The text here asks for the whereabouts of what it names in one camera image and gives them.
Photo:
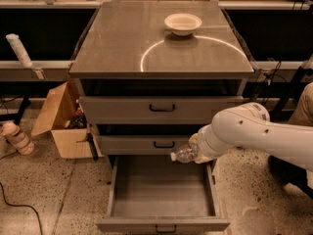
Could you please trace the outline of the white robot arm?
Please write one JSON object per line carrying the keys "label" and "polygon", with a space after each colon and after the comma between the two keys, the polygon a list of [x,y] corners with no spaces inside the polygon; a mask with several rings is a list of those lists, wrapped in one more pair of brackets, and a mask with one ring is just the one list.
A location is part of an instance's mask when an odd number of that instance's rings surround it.
{"label": "white robot arm", "polygon": [[278,159],[313,171],[313,128],[270,121],[258,103],[246,103],[218,112],[211,124],[194,134],[189,145],[207,160],[217,159],[233,147],[266,152]]}

